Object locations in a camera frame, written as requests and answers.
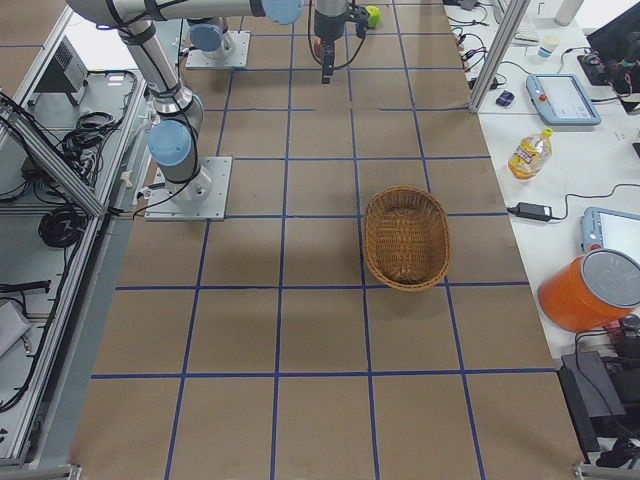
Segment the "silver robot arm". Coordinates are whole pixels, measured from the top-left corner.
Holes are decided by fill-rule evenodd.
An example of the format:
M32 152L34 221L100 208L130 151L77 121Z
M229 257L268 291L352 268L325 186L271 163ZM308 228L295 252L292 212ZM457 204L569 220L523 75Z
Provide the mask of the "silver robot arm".
M204 107L183 82L156 35L159 22L180 19L193 28L191 43L201 51L223 48L229 17L267 18L278 25L295 23L305 8L319 44L310 49L327 84L338 70L335 43L352 23L366 37L370 15L350 1L71 1L69 7L102 29L117 31L152 95L160 117L148 136L148 148L164 176L168 202L199 204L213 181L198 153Z
M188 19L191 45L210 57L228 56L232 50L226 17Z

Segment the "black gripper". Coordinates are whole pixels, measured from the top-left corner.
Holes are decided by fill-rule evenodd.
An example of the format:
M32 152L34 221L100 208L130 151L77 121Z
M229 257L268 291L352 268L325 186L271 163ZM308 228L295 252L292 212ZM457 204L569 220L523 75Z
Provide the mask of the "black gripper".
M347 0L318 0L314 12L314 33L322 40L321 83L329 84L334 71L334 43L342 37L345 24L355 24L356 37L363 39L369 29L370 14L365 7Z

